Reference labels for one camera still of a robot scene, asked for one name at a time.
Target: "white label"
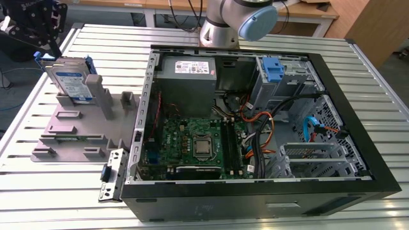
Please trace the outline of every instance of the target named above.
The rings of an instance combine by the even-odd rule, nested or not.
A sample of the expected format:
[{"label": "white label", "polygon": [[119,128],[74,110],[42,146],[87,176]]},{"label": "white label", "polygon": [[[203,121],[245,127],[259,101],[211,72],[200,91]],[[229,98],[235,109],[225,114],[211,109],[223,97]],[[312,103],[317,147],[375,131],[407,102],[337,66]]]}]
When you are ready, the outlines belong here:
[{"label": "white label", "polygon": [[268,208],[276,208],[276,207],[300,207],[297,203],[269,203],[267,204]]},{"label": "white label", "polygon": [[249,108],[249,109],[253,109],[253,105],[248,102],[245,102],[245,106]]},{"label": "white label", "polygon": [[209,74],[209,63],[207,61],[177,61],[175,73]]},{"label": "white label", "polygon": [[90,103],[92,95],[87,85],[84,85],[84,77],[82,73],[56,72],[60,78],[62,87],[66,89],[68,96],[76,100],[78,103]]},{"label": "white label", "polygon": [[249,173],[253,173],[253,172],[255,172],[255,166],[248,165],[248,172],[249,172]]},{"label": "white label", "polygon": [[141,7],[141,4],[133,4],[133,3],[124,3],[125,6],[136,6],[136,7]]}]

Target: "metal table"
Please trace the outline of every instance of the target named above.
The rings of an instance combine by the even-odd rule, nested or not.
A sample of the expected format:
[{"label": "metal table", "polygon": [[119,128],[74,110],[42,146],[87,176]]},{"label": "metal table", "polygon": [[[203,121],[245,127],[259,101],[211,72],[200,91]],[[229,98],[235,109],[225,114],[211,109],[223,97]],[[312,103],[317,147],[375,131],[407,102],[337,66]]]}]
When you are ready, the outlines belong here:
[{"label": "metal table", "polygon": [[[88,24],[71,29],[62,49],[70,57],[91,55],[112,93],[139,93],[151,44],[197,46],[197,34]],[[141,223],[124,203],[97,203],[100,163],[30,159],[58,103],[44,74],[0,141],[0,229],[409,229],[409,111],[360,49],[343,39],[277,35],[240,46],[323,55],[404,191],[327,217]]]}]

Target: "motherboard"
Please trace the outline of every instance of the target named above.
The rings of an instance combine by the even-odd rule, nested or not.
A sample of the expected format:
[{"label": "motherboard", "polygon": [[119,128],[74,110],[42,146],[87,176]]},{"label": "motherboard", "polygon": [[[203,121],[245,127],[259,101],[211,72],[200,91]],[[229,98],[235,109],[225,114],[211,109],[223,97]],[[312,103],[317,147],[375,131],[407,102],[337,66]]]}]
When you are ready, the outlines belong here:
[{"label": "motherboard", "polygon": [[141,168],[151,180],[245,179],[240,142],[245,123],[169,118],[161,144],[145,151]]}]

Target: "blue drive bay latch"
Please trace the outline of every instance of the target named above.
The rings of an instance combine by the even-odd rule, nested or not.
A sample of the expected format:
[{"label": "blue drive bay latch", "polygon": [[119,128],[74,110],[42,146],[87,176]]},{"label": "blue drive bay latch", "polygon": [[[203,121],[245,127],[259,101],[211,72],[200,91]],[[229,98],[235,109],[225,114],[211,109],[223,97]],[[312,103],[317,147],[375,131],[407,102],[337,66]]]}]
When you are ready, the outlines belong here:
[{"label": "blue drive bay latch", "polygon": [[264,57],[261,60],[268,82],[280,82],[284,76],[284,65],[281,65],[276,57]]}]

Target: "power supply label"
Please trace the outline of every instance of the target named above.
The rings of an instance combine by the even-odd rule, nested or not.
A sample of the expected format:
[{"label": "power supply label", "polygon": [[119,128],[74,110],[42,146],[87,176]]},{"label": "power supply label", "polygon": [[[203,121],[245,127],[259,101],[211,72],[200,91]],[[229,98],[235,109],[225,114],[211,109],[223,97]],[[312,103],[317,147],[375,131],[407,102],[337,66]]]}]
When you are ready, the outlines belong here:
[{"label": "power supply label", "polygon": [[56,72],[63,88],[68,96],[76,100],[76,103],[87,104],[92,100],[90,89],[84,82],[82,73]]},{"label": "power supply label", "polygon": [[177,61],[175,73],[209,74],[209,63],[207,61]]}]

